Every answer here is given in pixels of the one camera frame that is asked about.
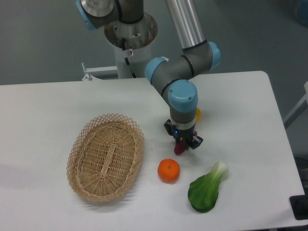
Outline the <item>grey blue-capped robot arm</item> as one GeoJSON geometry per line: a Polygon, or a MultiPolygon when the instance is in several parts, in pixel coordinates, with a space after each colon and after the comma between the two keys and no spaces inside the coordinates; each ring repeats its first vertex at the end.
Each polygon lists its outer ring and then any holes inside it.
{"type": "Polygon", "coordinates": [[[195,131],[198,93],[191,79],[217,66],[221,53],[206,40],[194,2],[166,2],[183,52],[175,61],[151,58],[158,26],[144,11],[143,1],[77,0],[75,4],[88,29],[104,29],[114,48],[118,77],[147,78],[168,104],[170,119],[164,126],[175,139],[175,154],[199,147],[203,139],[195,131]]]}

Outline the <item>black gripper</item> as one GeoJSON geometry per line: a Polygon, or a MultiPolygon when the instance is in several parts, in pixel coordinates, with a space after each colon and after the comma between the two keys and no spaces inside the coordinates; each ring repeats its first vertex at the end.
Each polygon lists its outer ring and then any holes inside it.
{"type": "Polygon", "coordinates": [[[200,136],[195,136],[195,123],[192,121],[186,124],[176,123],[175,121],[171,121],[168,119],[164,127],[169,136],[172,136],[176,142],[176,145],[179,144],[182,140],[184,140],[186,144],[186,150],[196,149],[198,148],[202,142],[203,138],[200,136]]]}

